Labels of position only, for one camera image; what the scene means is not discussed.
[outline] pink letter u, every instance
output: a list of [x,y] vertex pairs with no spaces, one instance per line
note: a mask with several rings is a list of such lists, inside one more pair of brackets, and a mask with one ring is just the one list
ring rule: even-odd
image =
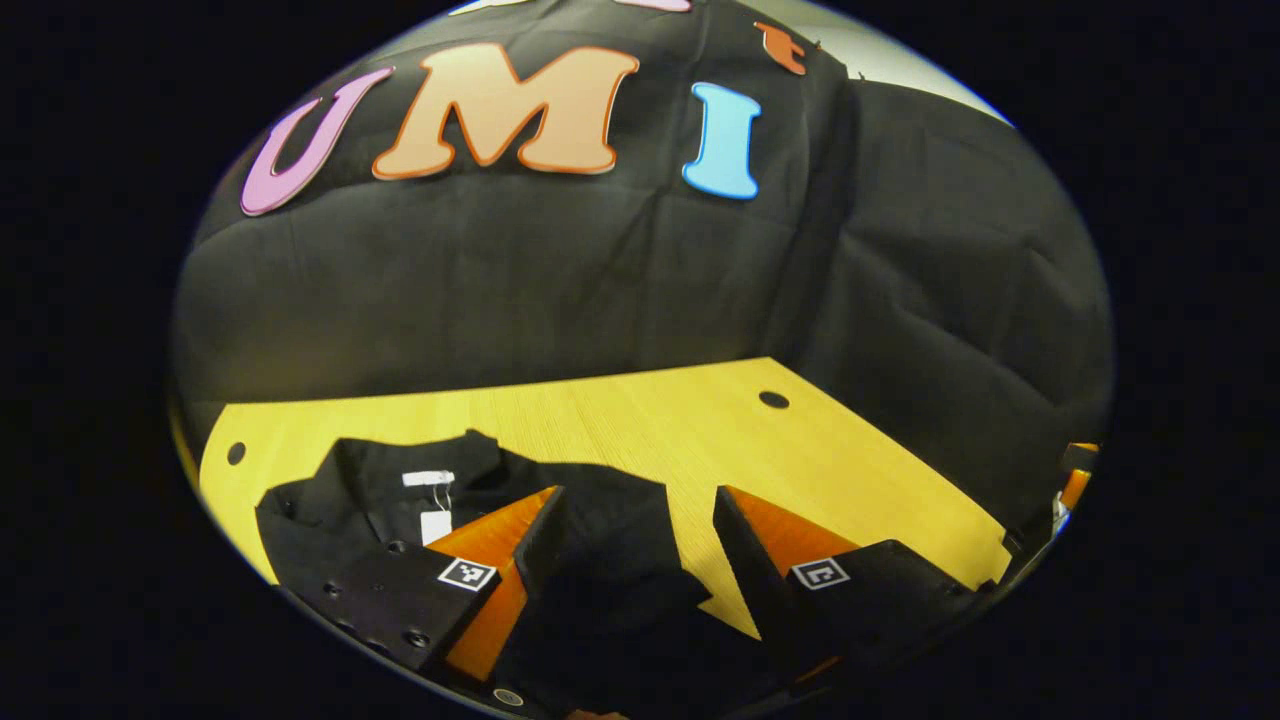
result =
[[248,179],[244,181],[244,191],[241,193],[241,210],[248,217],[270,213],[301,192],[311,182],[311,178],[316,177],[324,161],[329,159],[333,146],[338,143],[338,135],[342,133],[343,126],[347,124],[347,119],[351,118],[351,113],[360,100],[369,92],[370,87],[385,79],[396,68],[383,68],[339,87],[333,94],[333,108],[329,108],[329,113],[320,122],[320,128],[311,138],[311,145],[307,146],[302,158],[298,158],[298,161],[283,173],[275,172],[275,161],[280,156],[280,149],[284,147],[284,142],[289,140],[289,135],[293,133],[298,122],[307,117],[321,99],[316,97],[276,123],[271,128],[271,136],[266,138],[262,151],[257,154],[257,160],[248,170]]

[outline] black fabric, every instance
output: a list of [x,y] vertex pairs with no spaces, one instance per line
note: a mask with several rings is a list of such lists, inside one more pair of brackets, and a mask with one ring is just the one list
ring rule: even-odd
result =
[[[428,392],[774,356],[932,465],[1005,527],[1060,489],[1112,393],[1103,275],[1087,229],[1018,131],[911,88],[850,81],[809,40],[771,60],[731,0],[690,13],[559,0],[415,28],[333,74],[396,73],[329,160],[256,218],[239,192],[269,128],[215,190],[174,309],[174,372],[201,447],[227,402]],[[540,173],[515,147],[480,168],[384,182],[433,49],[499,42],[521,78],[581,45],[640,60],[617,92],[600,176]],[[750,201],[681,179],[699,150],[694,82],[755,97]]]
[[[404,486],[422,470],[454,474],[447,498]],[[564,488],[564,544],[499,659],[502,687],[566,714],[595,702],[700,717],[769,682],[760,643],[698,609],[710,593],[681,568],[666,487],[613,468],[534,462],[476,430],[419,446],[344,438],[314,478],[264,495],[259,530],[280,584],[302,592],[392,541],[420,543],[424,511],[451,507],[458,528],[552,486]]]

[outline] letter m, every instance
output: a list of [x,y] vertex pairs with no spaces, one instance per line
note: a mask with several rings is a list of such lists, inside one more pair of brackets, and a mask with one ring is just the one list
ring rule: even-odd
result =
[[520,161],[549,173],[598,174],[617,154],[608,146],[609,115],[622,78],[640,61],[604,47],[576,47],[521,81],[500,45],[483,42],[434,53],[417,97],[390,150],[374,160],[374,177],[402,179],[439,173],[453,163],[444,124],[456,113],[471,156],[492,165],[541,113],[538,135]]

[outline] yellow wooden tabletop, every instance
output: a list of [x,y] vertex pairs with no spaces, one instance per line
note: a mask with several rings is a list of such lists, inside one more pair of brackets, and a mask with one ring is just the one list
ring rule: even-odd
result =
[[[772,391],[790,401],[760,401]],[[250,564],[275,574],[255,506],[310,478],[338,438],[388,445],[474,428],[538,462],[612,465],[667,486],[681,561],[703,610],[759,638],[712,525],[731,484],[854,543],[908,544],[970,589],[1009,565],[1004,528],[928,465],[768,357],[481,389],[228,405],[200,465],[209,511]],[[228,450],[244,443],[232,465]]]

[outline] blue letter i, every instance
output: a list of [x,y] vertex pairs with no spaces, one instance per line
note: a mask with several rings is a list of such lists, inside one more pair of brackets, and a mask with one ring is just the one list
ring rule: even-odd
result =
[[703,101],[703,146],[686,163],[685,182],[703,192],[750,200],[759,192],[751,179],[751,120],[760,104],[741,92],[709,82],[695,82],[694,96]]

